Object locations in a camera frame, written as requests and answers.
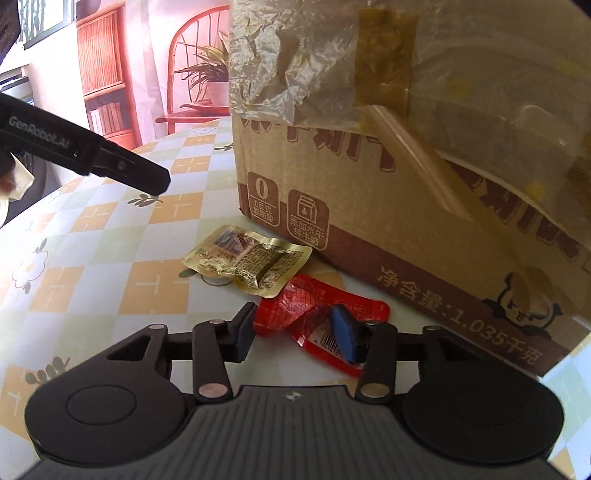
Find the food wrapper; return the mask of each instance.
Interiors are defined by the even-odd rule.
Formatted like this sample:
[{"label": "food wrapper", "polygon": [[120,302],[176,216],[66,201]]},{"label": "food wrapper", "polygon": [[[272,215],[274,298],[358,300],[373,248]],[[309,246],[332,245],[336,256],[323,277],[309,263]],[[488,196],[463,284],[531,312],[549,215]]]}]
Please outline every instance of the food wrapper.
[{"label": "food wrapper", "polygon": [[570,0],[233,0],[230,107],[382,143],[387,107],[591,249],[590,38]]},{"label": "food wrapper", "polygon": [[246,293],[276,296],[306,263],[311,247],[224,225],[183,258],[209,278],[230,278]]},{"label": "food wrapper", "polygon": [[285,329],[308,353],[359,377],[363,365],[347,363],[330,332],[329,310],[338,303],[345,305],[360,322],[387,322],[390,316],[390,307],[383,301],[366,299],[299,274],[287,282],[276,298],[261,300],[254,331],[268,336]]}]

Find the tablecloth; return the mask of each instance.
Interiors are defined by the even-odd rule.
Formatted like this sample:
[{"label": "tablecloth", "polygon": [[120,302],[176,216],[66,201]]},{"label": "tablecloth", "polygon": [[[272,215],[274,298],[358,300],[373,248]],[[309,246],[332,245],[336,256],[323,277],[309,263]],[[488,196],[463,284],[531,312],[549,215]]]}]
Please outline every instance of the tablecloth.
[{"label": "tablecloth", "polygon": [[[246,301],[233,284],[187,277],[180,259],[218,226],[270,235],[241,215],[230,120],[193,127],[143,145],[137,153],[171,173],[160,197],[115,181],[81,177],[0,229],[0,478],[11,480],[35,460],[23,412],[39,384],[73,368],[150,323],[170,332],[209,319],[231,319]],[[431,320],[383,292],[313,257],[303,270],[360,295],[387,302],[400,331]],[[256,338],[247,360],[228,365],[241,384],[327,385],[355,381],[308,356],[287,335]],[[171,378],[190,392],[188,362]],[[418,381],[416,364],[400,362],[397,391]],[[554,463],[584,479],[591,472],[591,348],[578,348],[544,379],[567,417]]]}]

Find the milk carton icon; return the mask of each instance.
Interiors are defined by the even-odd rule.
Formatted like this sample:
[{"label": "milk carton icon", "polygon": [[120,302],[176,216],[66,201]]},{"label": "milk carton icon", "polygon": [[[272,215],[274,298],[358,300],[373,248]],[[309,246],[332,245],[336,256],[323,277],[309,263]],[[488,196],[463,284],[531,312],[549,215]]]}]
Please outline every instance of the milk carton icon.
[{"label": "milk carton icon", "polygon": [[306,195],[300,195],[297,201],[297,216],[316,224],[316,203]]}]

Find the crumpled plastic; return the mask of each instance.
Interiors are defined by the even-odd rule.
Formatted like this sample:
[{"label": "crumpled plastic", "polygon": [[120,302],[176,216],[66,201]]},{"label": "crumpled plastic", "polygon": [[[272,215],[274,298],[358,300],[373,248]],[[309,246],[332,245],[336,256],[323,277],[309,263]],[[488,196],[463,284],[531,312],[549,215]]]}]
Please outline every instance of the crumpled plastic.
[{"label": "crumpled plastic", "polygon": [[398,113],[591,249],[591,21],[569,0],[233,0],[232,112],[373,135],[355,84],[367,7],[418,16]]}]

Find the icon on box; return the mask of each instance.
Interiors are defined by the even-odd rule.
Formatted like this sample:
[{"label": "icon on box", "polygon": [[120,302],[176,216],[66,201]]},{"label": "icon on box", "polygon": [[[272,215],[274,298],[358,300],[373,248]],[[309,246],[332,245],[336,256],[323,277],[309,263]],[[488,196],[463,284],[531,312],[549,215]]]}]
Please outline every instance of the icon on box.
[{"label": "icon on box", "polygon": [[277,183],[252,171],[248,172],[248,206],[251,216],[271,226],[278,226],[280,208]]},{"label": "icon on box", "polygon": [[300,195],[297,201],[297,216],[316,224],[317,214],[318,210],[315,201],[306,195]]}]

